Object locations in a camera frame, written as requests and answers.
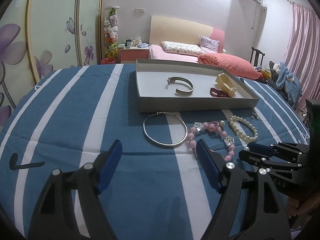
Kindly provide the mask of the thin silver round bangle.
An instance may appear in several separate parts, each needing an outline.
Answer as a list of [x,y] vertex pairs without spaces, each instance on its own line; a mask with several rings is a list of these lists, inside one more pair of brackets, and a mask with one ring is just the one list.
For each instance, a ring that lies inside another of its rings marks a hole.
[[188,135],[187,124],[178,113],[153,113],[144,119],[142,129],[146,140],[160,148],[178,147]]

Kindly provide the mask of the grey shallow cardboard tray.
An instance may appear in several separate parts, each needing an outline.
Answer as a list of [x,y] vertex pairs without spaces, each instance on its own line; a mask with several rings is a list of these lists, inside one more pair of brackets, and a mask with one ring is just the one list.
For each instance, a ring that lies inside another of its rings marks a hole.
[[[227,74],[237,88],[233,97],[211,96],[210,89],[218,88],[216,78],[221,73]],[[193,93],[177,95],[176,86],[167,84],[172,76],[189,79],[194,84]],[[140,113],[254,108],[259,102],[259,96],[238,77],[223,68],[199,63],[137,60],[136,84]]]

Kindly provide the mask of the silver cuff bangle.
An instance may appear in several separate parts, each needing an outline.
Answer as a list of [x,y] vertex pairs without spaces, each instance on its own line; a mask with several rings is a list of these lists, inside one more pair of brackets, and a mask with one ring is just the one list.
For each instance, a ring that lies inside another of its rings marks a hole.
[[176,86],[175,93],[177,95],[190,96],[194,91],[194,84],[185,77],[168,77],[167,84]]

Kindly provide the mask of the blue plush garment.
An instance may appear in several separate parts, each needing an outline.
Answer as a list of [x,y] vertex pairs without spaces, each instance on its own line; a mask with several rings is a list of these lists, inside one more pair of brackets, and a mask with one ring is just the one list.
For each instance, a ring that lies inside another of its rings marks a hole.
[[299,79],[287,68],[283,62],[279,64],[277,74],[278,78],[276,81],[276,88],[285,89],[285,92],[287,93],[288,104],[293,109],[296,109],[299,100],[302,97],[302,87]]

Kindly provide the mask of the blue white striped tablecloth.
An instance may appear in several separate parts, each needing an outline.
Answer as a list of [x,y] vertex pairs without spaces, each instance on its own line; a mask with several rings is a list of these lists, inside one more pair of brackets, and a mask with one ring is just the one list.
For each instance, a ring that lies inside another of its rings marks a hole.
[[[253,109],[178,114],[187,126],[240,116],[257,129],[264,145],[309,142],[307,128],[273,89],[245,83],[260,98]],[[186,145],[160,148],[146,140],[146,117],[138,111],[132,64],[63,69],[32,89],[1,130],[1,205],[18,231],[28,234],[52,170],[77,170],[120,140],[123,155],[100,195],[116,236],[200,239],[220,196]]]

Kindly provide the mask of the pink curtain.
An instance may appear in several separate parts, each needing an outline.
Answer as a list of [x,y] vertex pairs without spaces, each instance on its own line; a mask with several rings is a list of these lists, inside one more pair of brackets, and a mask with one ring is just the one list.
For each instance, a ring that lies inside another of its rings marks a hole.
[[297,3],[292,5],[292,29],[285,64],[299,79],[302,97],[297,108],[306,99],[319,99],[319,18],[316,13]]

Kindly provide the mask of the folded coral pink quilt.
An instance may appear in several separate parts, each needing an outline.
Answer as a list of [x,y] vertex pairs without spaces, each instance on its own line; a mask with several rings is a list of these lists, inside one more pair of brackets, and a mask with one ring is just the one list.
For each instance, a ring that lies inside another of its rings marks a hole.
[[260,73],[247,61],[240,57],[224,53],[205,53],[197,57],[200,64],[220,67],[234,76],[251,80],[260,78]]

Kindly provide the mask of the purple small pillow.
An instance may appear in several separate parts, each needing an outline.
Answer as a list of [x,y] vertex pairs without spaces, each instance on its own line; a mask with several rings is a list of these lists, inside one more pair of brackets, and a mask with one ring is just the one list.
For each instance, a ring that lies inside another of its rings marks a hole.
[[200,36],[200,48],[208,53],[217,53],[219,50],[220,41],[212,40],[211,38]]

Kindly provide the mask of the white patterned pillow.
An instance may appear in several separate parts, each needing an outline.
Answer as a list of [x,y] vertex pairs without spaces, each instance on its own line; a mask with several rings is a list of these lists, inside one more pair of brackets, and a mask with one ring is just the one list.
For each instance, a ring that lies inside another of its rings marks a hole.
[[205,51],[195,44],[186,44],[171,41],[163,41],[161,42],[161,44],[166,53],[174,53],[189,56],[199,56],[201,54],[205,54]]

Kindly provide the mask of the red mesh waste basket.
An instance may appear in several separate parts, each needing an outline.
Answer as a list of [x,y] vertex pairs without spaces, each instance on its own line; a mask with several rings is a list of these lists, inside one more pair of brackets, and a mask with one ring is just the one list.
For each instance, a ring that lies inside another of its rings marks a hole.
[[116,64],[117,59],[114,57],[107,57],[101,60],[101,64]]

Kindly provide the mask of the pink bedside nightstand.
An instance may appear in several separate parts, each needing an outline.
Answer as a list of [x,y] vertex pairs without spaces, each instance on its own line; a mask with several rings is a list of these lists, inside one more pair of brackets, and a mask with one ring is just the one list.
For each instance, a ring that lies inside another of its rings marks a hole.
[[118,62],[133,63],[137,59],[148,59],[149,48],[121,48],[118,49]]

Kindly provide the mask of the bed with beige headboard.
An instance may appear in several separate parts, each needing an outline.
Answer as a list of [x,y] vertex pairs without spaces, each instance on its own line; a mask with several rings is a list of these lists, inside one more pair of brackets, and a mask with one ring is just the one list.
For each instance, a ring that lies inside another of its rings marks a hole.
[[224,51],[225,32],[194,21],[152,16],[149,57],[221,67],[231,74],[257,80],[260,73],[241,57]]

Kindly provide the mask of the sliding floral wardrobe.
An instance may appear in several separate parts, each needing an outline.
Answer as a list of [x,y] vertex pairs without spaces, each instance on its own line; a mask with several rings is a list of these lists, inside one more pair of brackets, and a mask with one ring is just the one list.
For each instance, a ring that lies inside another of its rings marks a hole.
[[103,0],[1,1],[1,125],[52,71],[97,64]]

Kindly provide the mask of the white wall air conditioner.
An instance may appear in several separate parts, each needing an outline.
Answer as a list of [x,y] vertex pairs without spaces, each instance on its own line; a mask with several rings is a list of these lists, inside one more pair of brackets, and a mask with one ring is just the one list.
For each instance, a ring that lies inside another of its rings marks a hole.
[[263,0],[238,0],[241,13],[251,30],[258,28],[260,18],[267,12]]

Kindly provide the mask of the wall power socket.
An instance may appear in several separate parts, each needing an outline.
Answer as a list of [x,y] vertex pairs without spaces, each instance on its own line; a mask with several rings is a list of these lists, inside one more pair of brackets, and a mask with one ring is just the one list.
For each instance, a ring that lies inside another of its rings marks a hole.
[[145,8],[136,8],[135,13],[145,13],[146,9]]

